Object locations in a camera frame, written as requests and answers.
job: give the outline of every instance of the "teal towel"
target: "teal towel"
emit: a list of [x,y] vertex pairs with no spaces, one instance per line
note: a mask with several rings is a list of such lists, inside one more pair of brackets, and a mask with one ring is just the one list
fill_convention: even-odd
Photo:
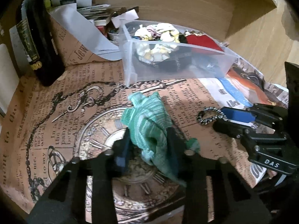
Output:
[[[131,94],[129,100],[134,107],[124,111],[121,122],[130,129],[133,144],[142,150],[141,158],[147,164],[155,165],[169,179],[186,186],[172,174],[167,159],[166,128],[172,126],[172,121],[159,93],[147,97],[137,92]],[[199,151],[196,139],[192,138],[186,144],[188,149]]]

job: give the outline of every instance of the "pile of papers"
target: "pile of papers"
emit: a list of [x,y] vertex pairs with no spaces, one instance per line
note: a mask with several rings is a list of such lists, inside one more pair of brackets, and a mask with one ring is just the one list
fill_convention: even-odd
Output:
[[107,25],[113,13],[111,5],[108,4],[79,8],[77,11],[95,26]]

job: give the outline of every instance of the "plastic organizer box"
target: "plastic organizer box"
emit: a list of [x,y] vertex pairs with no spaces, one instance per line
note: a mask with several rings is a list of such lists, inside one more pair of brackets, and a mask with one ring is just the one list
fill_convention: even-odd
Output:
[[[141,41],[131,37],[141,24],[146,27],[158,23],[138,20],[119,27],[118,43],[122,53],[127,86],[139,81],[163,79],[223,78],[238,58],[236,53],[216,40],[214,40],[215,43],[223,52],[185,43]],[[173,26],[181,33],[184,33],[185,30],[193,30],[179,25]],[[157,46],[175,49],[168,54],[169,58],[155,64],[150,64],[140,56],[140,52],[144,48],[152,50]]]

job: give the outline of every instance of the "screw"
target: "screw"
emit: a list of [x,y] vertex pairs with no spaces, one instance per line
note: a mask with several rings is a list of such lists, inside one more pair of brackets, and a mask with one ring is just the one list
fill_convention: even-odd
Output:
[[193,155],[195,154],[195,152],[192,151],[191,149],[187,149],[187,150],[185,150],[184,153],[185,153],[185,155],[187,155],[187,156],[193,156]]
[[218,161],[221,162],[222,164],[228,163],[228,159],[225,156],[218,158]]
[[107,149],[106,151],[104,151],[104,154],[105,154],[106,156],[111,156],[111,155],[114,154],[114,151],[113,151],[112,149]]
[[80,158],[78,156],[75,156],[72,158],[72,163],[78,163],[80,161]]

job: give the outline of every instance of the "clock face print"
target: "clock face print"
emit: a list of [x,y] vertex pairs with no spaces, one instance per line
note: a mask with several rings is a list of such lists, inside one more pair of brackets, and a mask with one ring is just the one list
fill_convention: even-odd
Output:
[[[116,106],[96,115],[80,131],[78,153],[81,159],[97,157],[122,139],[126,126],[120,121],[127,105]],[[155,166],[140,158],[134,146],[128,171],[113,179],[114,203],[119,223],[142,223],[183,205],[184,188],[166,178]],[[91,217],[92,177],[86,191],[86,220]]]

